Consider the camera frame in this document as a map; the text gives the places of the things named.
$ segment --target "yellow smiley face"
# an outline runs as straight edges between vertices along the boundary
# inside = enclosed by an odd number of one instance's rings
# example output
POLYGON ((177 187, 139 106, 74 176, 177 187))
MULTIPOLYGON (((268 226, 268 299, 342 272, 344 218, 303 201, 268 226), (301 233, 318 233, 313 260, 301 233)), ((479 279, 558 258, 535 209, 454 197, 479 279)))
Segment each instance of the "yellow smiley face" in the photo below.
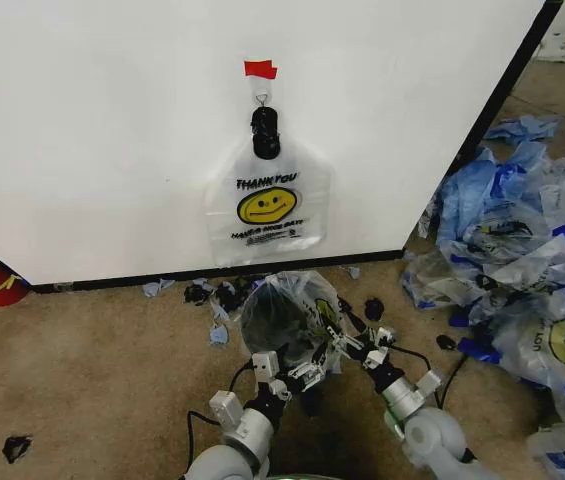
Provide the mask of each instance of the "yellow smiley face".
POLYGON ((238 217, 244 223, 267 225, 279 222, 293 211, 298 197, 282 187, 258 190, 244 197, 238 205, 238 217))
POLYGON ((554 323, 551 327, 549 347, 555 358, 565 364, 565 320, 554 323))

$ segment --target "black debris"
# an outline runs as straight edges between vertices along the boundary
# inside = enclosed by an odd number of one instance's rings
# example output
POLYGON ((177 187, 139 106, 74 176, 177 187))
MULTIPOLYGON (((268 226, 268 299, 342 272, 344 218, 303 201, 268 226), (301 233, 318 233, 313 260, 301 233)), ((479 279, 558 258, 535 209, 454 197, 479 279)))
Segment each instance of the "black debris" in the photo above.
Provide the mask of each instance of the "black debris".
POLYGON ((324 394, 318 387, 310 388, 300 394, 300 406, 304 414, 313 418, 318 416, 324 404, 324 394))
POLYGON ((244 302, 244 300, 240 300, 238 291, 232 288, 228 282, 222 282, 222 285, 215 290, 215 296, 226 313, 237 310, 244 302))
POLYGON ((222 282, 215 291, 220 306, 227 313, 237 310, 255 290, 257 282, 263 278, 263 276, 237 277, 232 284, 222 282))
POLYGON ((457 348, 455 340, 448 335, 438 335, 435 341, 442 350, 455 350, 457 348))
POLYGON ((211 292, 205 290, 200 285, 192 283, 184 290, 184 301, 186 303, 194 303, 196 307, 203 305, 209 297, 211 292))
POLYGON ((379 298, 372 298, 364 304, 364 316, 372 322, 379 322, 383 313, 384 304, 379 298))
POLYGON ((2 453, 6 461, 10 464, 14 463, 18 458, 22 457, 31 446, 32 437, 29 436, 11 436, 4 441, 2 453))

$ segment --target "black object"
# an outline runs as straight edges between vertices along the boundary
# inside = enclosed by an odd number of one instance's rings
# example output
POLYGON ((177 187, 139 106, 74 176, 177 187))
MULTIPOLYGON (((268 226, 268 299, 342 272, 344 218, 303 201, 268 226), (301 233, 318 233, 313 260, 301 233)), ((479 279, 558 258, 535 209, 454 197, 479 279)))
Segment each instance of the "black object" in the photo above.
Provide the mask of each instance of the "black object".
POLYGON ((351 322, 351 325, 353 325, 353 328, 355 328, 359 334, 364 335, 365 333, 367 333, 368 329, 366 323, 364 323, 360 317, 358 317, 355 313, 353 313, 353 307, 351 307, 349 302, 344 300, 339 295, 338 295, 338 307, 340 308, 340 312, 346 314, 346 316, 349 317, 349 321, 351 322))
POLYGON ((22 457, 31 446, 32 438, 29 436, 11 436, 4 441, 2 453, 6 461, 13 464, 22 457))
POLYGON ((457 348, 457 343, 448 335, 438 335, 435 339, 442 350, 455 350, 457 348))
POLYGON ((300 394, 300 406, 304 414, 309 417, 317 417, 324 404, 324 394, 318 387, 313 387, 300 394))
POLYGON ((215 290, 215 296, 226 313, 237 310, 244 303, 244 299, 240 298, 240 292, 235 287, 231 288, 224 282, 215 290))
POLYGON ((271 107, 259 107, 251 117, 253 152, 264 160, 273 160, 280 154, 278 112, 271 107))
POLYGON ((383 313, 384 304, 379 298, 372 298, 364 304, 364 316, 372 322, 379 322, 383 313))
POLYGON ((184 290, 184 301, 186 303, 195 303, 196 307, 204 304, 210 296, 211 292, 205 290, 200 285, 196 285, 195 283, 192 283, 184 290))
POLYGON ((440 399, 440 409, 444 409, 444 401, 446 400, 447 393, 449 393, 449 387, 451 386, 451 382, 462 368, 462 365, 466 363, 468 358, 469 356, 467 354, 462 355, 462 358, 455 365, 455 368, 451 372, 451 375, 449 375, 449 379, 446 381, 446 385, 444 385, 444 390, 442 390, 442 398, 440 399))
POLYGON ((229 385, 229 392, 232 392, 233 389, 235 388, 235 384, 238 382, 238 378, 240 378, 242 372, 246 372, 247 370, 253 370, 254 368, 255 367, 253 366, 253 359, 249 359, 248 362, 242 365, 238 369, 238 371, 235 372, 235 375, 233 375, 233 378, 231 379, 231 385, 229 385))
POLYGON ((202 420, 205 423, 208 423, 209 425, 215 425, 215 426, 220 425, 220 422, 216 422, 215 420, 212 420, 209 417, 205 417, 201 413, 195 412, 193 410, 189 410, 186 413, 186 427, 189 434, 189 460, 186 464, 187 471, 189 470, 189 468, 191 468, 191 465, 193 465, 193 454, 195 452, 195 445, 193 441, 193 417, 199 418, 200 420, 202 420))

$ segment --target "pile of plastic bags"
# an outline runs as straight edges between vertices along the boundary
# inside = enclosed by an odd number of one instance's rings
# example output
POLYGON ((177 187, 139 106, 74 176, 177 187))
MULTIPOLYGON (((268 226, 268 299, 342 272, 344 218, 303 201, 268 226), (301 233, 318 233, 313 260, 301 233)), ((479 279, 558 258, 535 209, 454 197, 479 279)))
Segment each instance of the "pile of plastic bags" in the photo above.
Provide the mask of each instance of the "pile of plastic bags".
POLYGON ((456 305, 454 326, 480 326, 464 353, 551 389, 564 425, 529 439, 565 478, 565 158, 522 142, 505 163, 482 149, 439 189, 437 249, 402 285, 421 309, 456 305))

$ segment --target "blue plastic scrap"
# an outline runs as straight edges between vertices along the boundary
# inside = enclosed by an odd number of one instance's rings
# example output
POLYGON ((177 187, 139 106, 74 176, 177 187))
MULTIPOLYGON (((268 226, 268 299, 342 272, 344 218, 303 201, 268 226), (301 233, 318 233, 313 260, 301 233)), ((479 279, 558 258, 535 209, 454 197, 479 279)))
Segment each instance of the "blue plastic scrap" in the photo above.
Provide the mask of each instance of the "blue plastic scrap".
POLYGON ((502 139, 509 145, 518 145, 525 140, 552 138, 559 123, 560 119, 555 115, 523 115, 520 118, 503 120, 497 127, 489 129, 484 138, 502 139))

